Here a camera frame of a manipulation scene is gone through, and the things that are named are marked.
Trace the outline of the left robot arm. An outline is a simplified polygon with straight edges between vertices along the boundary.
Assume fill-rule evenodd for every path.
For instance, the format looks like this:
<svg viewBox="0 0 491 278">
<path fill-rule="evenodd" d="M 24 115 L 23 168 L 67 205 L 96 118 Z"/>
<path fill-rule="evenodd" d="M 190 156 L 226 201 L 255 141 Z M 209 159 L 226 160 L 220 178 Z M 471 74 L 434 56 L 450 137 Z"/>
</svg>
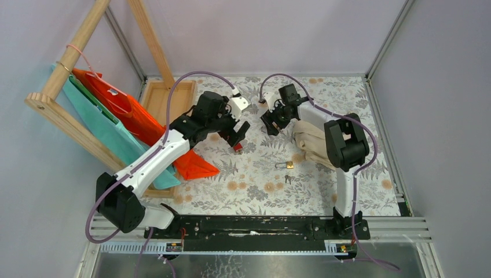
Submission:
<svg viewBox="0 0 491 278">
<path fill-rule="evenodd" d="M 248 122 L 235 130 L 249 101 L 237 94 L 232 97 L 206 91 L 190 111 L 175 119 L 166 134 L 136 161 L 114 175 L 102 173 L 96 181 L 96 210 L 117 231 L 129 233 L 139 225 L 157 228 L 166 238 L 179 232 L 178 220 L 163 206 L 144 204 L 143 193 L 178 158 L 218 133 L 231 147 L 245 138 Z"/>
</svg>

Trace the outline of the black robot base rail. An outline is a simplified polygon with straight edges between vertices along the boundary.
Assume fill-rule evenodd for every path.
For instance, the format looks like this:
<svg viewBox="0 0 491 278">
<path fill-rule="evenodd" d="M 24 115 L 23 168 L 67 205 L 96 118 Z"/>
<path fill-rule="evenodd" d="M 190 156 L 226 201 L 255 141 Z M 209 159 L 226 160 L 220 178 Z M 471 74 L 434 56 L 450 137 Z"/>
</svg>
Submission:
<svg viewBox="0 0 491 278">
<path fill-rule="evenodd" d="M 185 215 L 171 210 L 174 218 L 164 229 L 144 232 L 152 239 L 175 239 L 184 251 L 275 252 L 324 251 L 324 242 L 352 245 L 371 238 L 362 212 L 354 218 L 335 213 L 326 216 Z"/>
</svg>

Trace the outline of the red cable lock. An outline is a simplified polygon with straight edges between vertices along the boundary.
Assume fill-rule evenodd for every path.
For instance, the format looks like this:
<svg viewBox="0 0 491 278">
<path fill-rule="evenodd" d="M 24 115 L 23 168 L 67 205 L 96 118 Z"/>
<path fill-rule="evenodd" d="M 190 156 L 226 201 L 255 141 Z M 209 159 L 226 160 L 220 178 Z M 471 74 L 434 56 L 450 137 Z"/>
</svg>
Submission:
<svg viewBox="0 0 491 278">
<path fill-rule="evenodd" d="M 237 143 L 234 147 L 233 150 L 235 153 L 242 153 L 243 151 L 243 146 L 241 143 Z"/>
</svg>

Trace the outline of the long shackle brass padlock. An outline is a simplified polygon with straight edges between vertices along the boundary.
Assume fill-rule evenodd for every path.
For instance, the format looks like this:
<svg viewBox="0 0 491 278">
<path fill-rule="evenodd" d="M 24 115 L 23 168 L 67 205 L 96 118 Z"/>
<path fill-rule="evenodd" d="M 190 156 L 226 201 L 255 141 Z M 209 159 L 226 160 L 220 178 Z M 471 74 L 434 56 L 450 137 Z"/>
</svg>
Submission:
<svg viewBox="0 0 491 278">
<path fill-rule="evenodd" d="M 279 163 L 276 163 L 274 166 L 276 169 L 293 169 L 294 163 L 292 161 L 279 162 Z"/>
</svg>

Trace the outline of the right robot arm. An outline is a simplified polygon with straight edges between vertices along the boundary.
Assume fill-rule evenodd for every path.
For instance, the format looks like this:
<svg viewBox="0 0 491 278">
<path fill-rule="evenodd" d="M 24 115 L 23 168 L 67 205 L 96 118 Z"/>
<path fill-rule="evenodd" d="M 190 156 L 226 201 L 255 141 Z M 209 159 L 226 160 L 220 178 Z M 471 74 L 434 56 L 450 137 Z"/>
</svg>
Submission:
<svg viewBox="0 0 491 278">
<path fill-rule="evenodd" d="M 310 146 L 318 148 L 317 154 L 324 155 L 335 168 L 338 199 L 333 208 L 332 231 L 345 239 L 362 222 L 358 207 L 358 173 L 370 165 L 366 157 L 370 153 L 368 140 L 376 142 L 372 132 L 361 123 L 357 114 L 339 115 L 317 105 L 307 94 L 297 92 L 295 85 L 279 88 L 278 93 L 260 92 L 259 102 L 268 106 L 261 120 L 269 135 L 278 135 L 290 121 L 296 127 L 312 127 L 317 142 Z"/>
</svg>

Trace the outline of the keys of long padlock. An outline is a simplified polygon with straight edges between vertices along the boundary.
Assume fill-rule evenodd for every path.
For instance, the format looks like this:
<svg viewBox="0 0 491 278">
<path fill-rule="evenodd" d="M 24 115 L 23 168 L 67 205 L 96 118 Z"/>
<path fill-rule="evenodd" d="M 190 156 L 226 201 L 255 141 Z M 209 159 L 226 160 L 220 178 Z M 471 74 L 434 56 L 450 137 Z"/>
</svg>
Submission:
<svg viewBox="0 0 491 278">
<path fill-rule="evenodd" d="M 288 183 L 290 185 L 292 184 L 292 176 L 285 175 L 284 178 L 285 178 L 285 183 Z"/>
</svg>

